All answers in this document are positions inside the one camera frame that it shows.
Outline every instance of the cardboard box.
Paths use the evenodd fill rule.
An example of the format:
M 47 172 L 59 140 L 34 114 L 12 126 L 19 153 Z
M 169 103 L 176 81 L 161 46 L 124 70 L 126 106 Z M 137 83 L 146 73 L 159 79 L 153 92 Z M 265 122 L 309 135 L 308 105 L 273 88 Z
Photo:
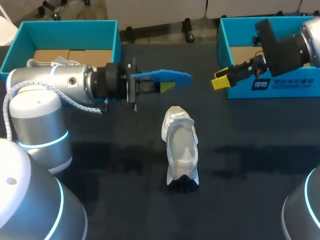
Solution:
M 217 55 L 221 69 L 248 62 L 261 50 L 253 46 L 257 36 L 255 24 L 269 20 L 276 39 L 300 34 L 301 25 L 312 16 L 284 17 L 230 17 L 220 20 Z M 320 97 L 320 68 L 305 64 L 304 67 L 272 77 L 269 70 L 259 78 L 241 80 L 236 86 L 226 89 L 228 99 Z
M 121 62 L 121 41 L 116 20 L 25 21 L 0 68 L 9 73 L 25 68 L 29 59 L 52 62 L 61 56 L 92 67 Z
M 104 67 L 112 62 L 112 50 L 40 49 L 35 51 L 33 59 L 47 63 L 53 62 L 58 57 L 92 67 Z

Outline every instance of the floor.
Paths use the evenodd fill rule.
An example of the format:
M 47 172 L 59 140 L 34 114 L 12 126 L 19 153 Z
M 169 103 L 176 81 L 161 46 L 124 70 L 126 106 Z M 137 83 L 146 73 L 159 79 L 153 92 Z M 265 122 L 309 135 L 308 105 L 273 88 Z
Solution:
M 28 1 L 28 8 L 22 7 L 22 2 Z M 22 0 L 18 1 L 0 0 L 7 14 L 10 16 L 14 24 L 18 27 L 22 21 L 52 21 L 52 12 L 45 9 L 45 16 L 40 17 L 37 6 L 40 6 L 37 1 L 40 0 Z M 50 3 L 58 5 L 58 0 L 50 0 Z M 83 0 L 68 0 L 64 6 L 58 6 L 55 11 L 60 15 L 62 20 L 106 20 L 107 7 L 105 0 L 91 0 L 91 5 L 87 6 Z M 199 19 L 191 22 L 192 34 L 195 42 L 212 42 L 217 38 L 215 23 L 210 19 Z M 136 36 L 136 44 L 184 44 L 186 39 L 181 32 L 181 22 L 173 23 L 165 26 L 162 30 L 148 30 L 143 34 L 138 33 Z

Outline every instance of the caster wheel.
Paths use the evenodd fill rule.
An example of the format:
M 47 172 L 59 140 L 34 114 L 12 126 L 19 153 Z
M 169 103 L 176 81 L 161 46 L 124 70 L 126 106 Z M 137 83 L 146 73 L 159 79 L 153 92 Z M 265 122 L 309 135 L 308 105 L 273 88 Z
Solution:
M 134 44 L 136 41 L 136 36 L 134 34 L 134 30 L 131 26 L 128 26 L 125 29 L 125 40 L 127 40 L 129 43 Z
M 56 13 L 56 12 L 52 13 L 52 18 L 53 18 L 54 21 L 60 21 L 61 20 L 59 14 Z
M 195 42 L 195 36 L 194 36 L 192 33 L 188 33 L 188 34 L 185 36 L 185 41 L 186 41 L 188 44 L 194 43 L 194 42 Z
M 43 17 L 46 14 L 45 7 L 44 6 L 38 7 L 38 12 L 39 12 L 39 15 Z
M 282 11 L 278 11 L 274 16 L 275 17 L 283 17 L 284 13 Z

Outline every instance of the robotic arm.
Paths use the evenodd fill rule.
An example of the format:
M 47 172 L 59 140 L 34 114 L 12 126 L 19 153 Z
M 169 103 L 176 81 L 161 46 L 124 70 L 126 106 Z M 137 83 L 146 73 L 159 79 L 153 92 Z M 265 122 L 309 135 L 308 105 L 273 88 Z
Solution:
M 137 111 L 139 94 L 161 93 L 191 82 L 192 77 L 184 72 L 138 73 L 134 57 L 127 67 L 107 63 L 96 69 L 89 65 L 18 68 L 6 81 L 3 117 L 7 139 L 12 140 L 10 113 L 17 144 L 56 174 L 69 166 L 73 156 L 62 106 L 103 114 L 111 100 L 126 100 Z M 94 107 L 99 100 L 103 107 Z
M 263 56 L 258 54 L 249 62 L 229 66 L 214 74 L 212 85 L 215 90 L 232 88 L 237 82 L 254 75 L 258 78 L 268 69 L 272 77 L 285 74 L 310 63 L 320 68 L 320 18 L 303 23 L 299 35 L 277 40 L 268 19 L 255 25 L 257 36 L 253 44 L 261 43 Z

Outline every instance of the screw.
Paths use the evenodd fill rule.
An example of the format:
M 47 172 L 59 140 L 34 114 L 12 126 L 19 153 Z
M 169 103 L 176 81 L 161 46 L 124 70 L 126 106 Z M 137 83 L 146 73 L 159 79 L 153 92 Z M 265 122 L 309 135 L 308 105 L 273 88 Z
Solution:
M 77 82 L 77 79 L 75 79 L 74 77 L 70 77 L 68 80 L 69 84 L 74 85 Z

